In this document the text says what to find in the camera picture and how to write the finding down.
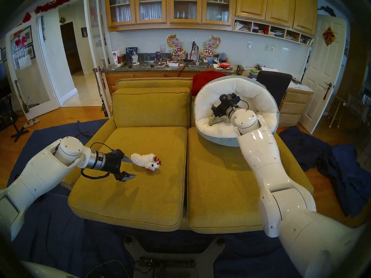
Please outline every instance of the kitchen counter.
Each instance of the kitchen counter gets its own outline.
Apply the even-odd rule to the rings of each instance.
[[[186,64],[187,62],[184,62],[182,60],[179,61],[179,64]],[[157,67],[157,62],[154,63],[144,63],[144,61],[139,61],[139,65],[129,67],[128,64],[117,67],[115,64],[110,64],[108,68],[103,69],[103,73],[115,73],[115,72],[180,72],[182,70],[183,66],[178,67]],[[235,74],[234,70],[216,70],[212,66],[210,68],[206,67],[185,67],[183,72],[187,73],[202,73],[206,72],[208,70],[214,70],[219,73],[225,73],[227,75],[233,75]]]

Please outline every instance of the red blanket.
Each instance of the red blanket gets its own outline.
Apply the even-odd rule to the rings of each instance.
[[[206,85],[208,82],[213,81],[222,76],[227,76],[224,73],[219,73],[214,70],[208,70],[207,72],[198,73],[193,77],[192,83],[192,95],[195,96],[199,93],[201,88]]]

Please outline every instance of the dark blue blanket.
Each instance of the dark blue blanket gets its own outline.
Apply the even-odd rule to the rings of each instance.
[[[371,173],[357,162],[354,145],[331,146],[297,126],[284,130],[279,136],[303,171],[317,166],[319,173],[330,178],[346,216],[360,214],[371,196]]]
[[[58,138],[78,136],[85,144],[106,120],[71,123],[36,130],[23,148],[12,172],[20,174],[27,161]],[[69,190],[58,185],[34,202],[26,212],[24,225],[11,243],[21,260],[40,263],[74,274],[85,275],[94,267],[119,260],[130,277],[134,261],[123,245],[127,236],[135,236],[148,252],[200,253],[215,237],[225,239],[225,249],[214,263],[218,278],[300,277],[278,238],[263,231],[207,235],[193,231],[156,232],[85,220],[76,216],[67,204]],[[96,269],[93,277],[125,277],[118,263]]]

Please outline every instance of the white fluffy pet bed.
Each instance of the white fluffy pet bed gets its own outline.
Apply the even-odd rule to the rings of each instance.
[[[209,118],[213,115],[211,106],[220,104],[219,97],[222,94],[231,93],[246,101],[250,110],[265,119],[270,131],[273,134],[276,132],[279,119],[278,107],[265,86],[247,77],[225,76],[206,84],[196,96],[193,113],[200,135],[218,144],[239,146],[232,123],[220,122],[209,125]]]

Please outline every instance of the stuffed toy lamb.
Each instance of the stuffed toy lamb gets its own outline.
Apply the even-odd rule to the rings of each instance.
[[[155,171],[161,165],[160,159],[153,153],[145,155],[133,153],[131,160],[134,164],[145,167],[148,171]]]

